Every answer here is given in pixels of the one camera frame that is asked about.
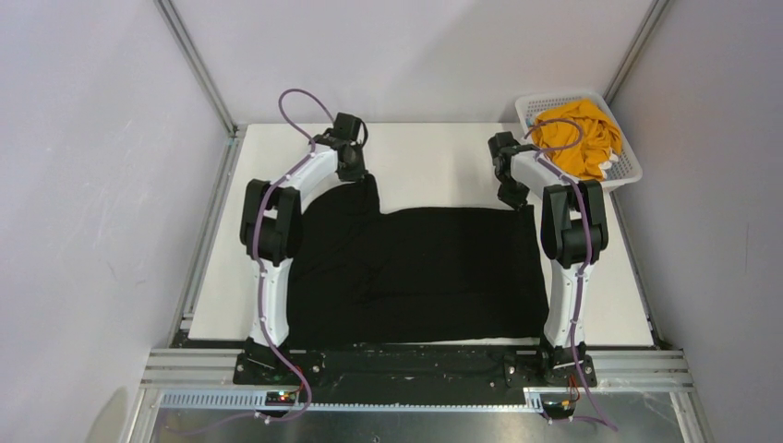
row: white table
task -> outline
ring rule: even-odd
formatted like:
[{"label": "white table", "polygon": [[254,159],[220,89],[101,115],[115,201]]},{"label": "white table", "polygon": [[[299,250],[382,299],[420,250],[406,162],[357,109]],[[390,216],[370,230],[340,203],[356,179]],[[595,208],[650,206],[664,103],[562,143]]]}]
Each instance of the white table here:
[{"label": "white table", "polygon": [[[367,168],[378,181],[380,210],[415,207],[507,209],[498,201],[487,140],[517,125],[502,124],[370,124],[365,147]],[[303,125],[310,134],[325,125]],[[239,242],[245,186],[254,178],[274,179],[307,152],[307,141],[288,125],[251,125],[247,129],[201,285],[189,338],[244,340],[257,296],[257,266]],[[315,196],[338,186],[333,176]],[[535,196],[536,226],[541,204]],[[605,196],[609,242],[601,253],[587,293],[584,331],[588,345],[651,346],[650,330],[631,261],[623,243],[614,205]],[[551,269],[541,254],[549,288]],[[523,343],[529,339],[484,339],[459,343]]]}]

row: yellow garment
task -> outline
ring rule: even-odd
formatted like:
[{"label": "yellow garment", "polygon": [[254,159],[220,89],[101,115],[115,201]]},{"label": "yellow garment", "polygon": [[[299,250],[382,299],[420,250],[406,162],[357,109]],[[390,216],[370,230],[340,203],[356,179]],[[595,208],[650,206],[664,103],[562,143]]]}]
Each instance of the yellow garment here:
[{"label": "yellow garment", "polygon": [[[609,160],[612,150],[618,155],[622,151],[617,125],[588,99],[545,111],[536,118],[536,124],[551,118],[573,120],[582,127],[584,134],[579,145],[548,153],[550,159],[568,174],[582,179],[603,180],[598,165]],[[573,125],[562,122],[550,123],[533,132],[533,141],[540,148],[566,146],[578,137],[579,131]]]}]

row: white wall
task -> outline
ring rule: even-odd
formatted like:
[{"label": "white wall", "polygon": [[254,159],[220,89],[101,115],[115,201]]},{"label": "white wall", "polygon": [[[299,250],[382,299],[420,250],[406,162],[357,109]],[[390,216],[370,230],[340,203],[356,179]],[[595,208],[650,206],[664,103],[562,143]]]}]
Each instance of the white wall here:
[{"label": "white wall", "polygon": [[717,441],[779,441],[783,4],[674,2],[615,115],[644,168],[620,192],[654,319]]},{"label": "white wall", "polygon": [[0,64],[0,440],[111,441],[225,135],[151,0],[4,1]]},{"label": "white wall", "polygon": [[[239,122],[282,122],[292,87],[371,122],[512,122],[524,93],[603,92],[651,0],[176,4]],[[323,121],[297,100],[296,121]]]}]

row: white laundry basket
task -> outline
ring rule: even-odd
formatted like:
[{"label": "white laundry basket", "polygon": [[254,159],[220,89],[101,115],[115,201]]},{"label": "white laundry basket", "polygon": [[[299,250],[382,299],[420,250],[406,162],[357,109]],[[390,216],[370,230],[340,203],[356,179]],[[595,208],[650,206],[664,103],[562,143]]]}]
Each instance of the white laundry basket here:
[{"label": "white laundry basket", "polygon": [[[522,129],[524,134],[530,130],[536,117],[544,111],[552,108],[557,108],[565,103],[574,102],[581,99],[590,99],[595,103],[604,114],[608,115],[612,121],[617,124],[617,119],[611,113],[607,103],[600,95],[588,91],[588,90],[566,90],[561,92],[551,92],[547,94],[534,94],[525,95],[520,97],[516,103],[516,113],[519,115],[519,120],[522,123]],[[628,144],[628,140],[625,138],[625,134],[620,130],[620,136],[622,137],[622,153],[620,154],[620,160],[612,165],[607,171],[607,179],[601,182],[605,192],[612,191],[618,187],[627,183],[638,182],[642,178],[642,166],[639,161],[636,160],[636,156],[633,155],[631,145]],[[533,143],[532,138],[526,138],[526,143]]]}]

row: gray floor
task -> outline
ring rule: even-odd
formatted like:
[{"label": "gray floor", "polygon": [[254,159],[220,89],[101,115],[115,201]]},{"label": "gray floor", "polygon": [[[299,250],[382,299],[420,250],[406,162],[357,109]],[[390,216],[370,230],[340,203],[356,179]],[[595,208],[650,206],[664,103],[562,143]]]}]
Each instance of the gray floor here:
[{"label": "gray floor", "polygon": [[[680,427],[667,393],[597,396],[600,406],[620,427],[619,433],[599,425],[547,421],[534,413],[328,413],[311,412],[281,424],[239,419],[201,435],[175,436],[158,424],[157,438],[168,442],[682,442]],[[593,414],[583,399],[579,414]],[[167,410],[168,425],[193,430],[214,423],[232,411]]]}]

